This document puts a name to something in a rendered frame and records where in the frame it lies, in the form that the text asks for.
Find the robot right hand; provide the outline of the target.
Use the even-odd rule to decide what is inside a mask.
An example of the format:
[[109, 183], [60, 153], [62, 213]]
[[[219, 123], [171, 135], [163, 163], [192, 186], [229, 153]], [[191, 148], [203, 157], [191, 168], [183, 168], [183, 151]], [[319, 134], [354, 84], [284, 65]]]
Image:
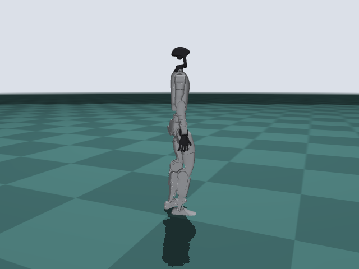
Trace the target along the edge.
[[[187, 147], [187, 151], [188, 151], [188, 143], [190, 144], [190, 146], [192, 145], [189, 138], [187, 137], [188, 136], [188, 130], [187, 130], [187, 134], [182, 135], [181, 129], [179, 130], [179, 133], [180, 133], [179, 135], [181, 136], [181, 139], [179, 141], [179, 149], [177, 151], [185, 152], [186, 147]], [[183, 146], [184, 146], [184, 150], [183, 150]]]

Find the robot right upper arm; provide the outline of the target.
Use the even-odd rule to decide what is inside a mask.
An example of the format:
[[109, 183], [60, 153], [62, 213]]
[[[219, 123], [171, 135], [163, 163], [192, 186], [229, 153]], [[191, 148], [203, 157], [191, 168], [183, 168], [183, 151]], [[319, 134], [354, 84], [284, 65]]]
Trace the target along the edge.
[[[174, 77], [174, 83], [175, 83], [175, 107], [177, 108], [177, 103], [182, 101], [182, 97], [184, 96], [186, 76], [183, 74], [176, 74]], [[186, 107], [185, 102], [184, 104]]]

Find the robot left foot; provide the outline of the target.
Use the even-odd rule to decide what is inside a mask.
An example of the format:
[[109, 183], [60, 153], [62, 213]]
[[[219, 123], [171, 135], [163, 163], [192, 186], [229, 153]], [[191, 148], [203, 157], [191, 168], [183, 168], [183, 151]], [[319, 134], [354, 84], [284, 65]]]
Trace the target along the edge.
[[[172, 199], [173, 200], [173, 199]], [[185, 203], [187, 202], [187, 199], [185, 199]], [[178, 198], [175, 198], [173, 202], [171, 200], [165, 201], [164, 203], [164, 209], [170, 209], [172, 207], [178, 206]]]

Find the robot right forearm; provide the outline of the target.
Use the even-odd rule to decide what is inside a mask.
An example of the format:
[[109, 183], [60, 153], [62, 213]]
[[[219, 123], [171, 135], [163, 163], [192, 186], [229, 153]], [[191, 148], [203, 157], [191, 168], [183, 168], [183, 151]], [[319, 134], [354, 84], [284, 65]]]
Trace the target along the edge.
[[186, 135], [187, 122], [184, 102], [180, 101], [177, 103], [176, 115], [178, 116], [179, 128], [181, 129], [182, 135]]

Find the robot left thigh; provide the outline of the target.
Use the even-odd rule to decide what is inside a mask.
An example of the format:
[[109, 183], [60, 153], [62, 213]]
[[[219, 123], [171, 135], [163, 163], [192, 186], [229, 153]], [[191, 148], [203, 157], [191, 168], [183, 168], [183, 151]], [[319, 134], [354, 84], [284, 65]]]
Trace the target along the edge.
[[[172, 134], [169, 130], [169, 125], [167, 126], [167, 129], [169, 135], [171, 136]], [[179, 144], [176, 140], [176, 136], [173, 137], [173, 148], [174, 148], [174, 153], [176, 154], [176, 159], [171, 161], [169, 167], [172, 171], [177, 172], [182, 168], [183, 159], [182, 159], [182, 153], [180, 151], [177, 151], [179, 149]]]

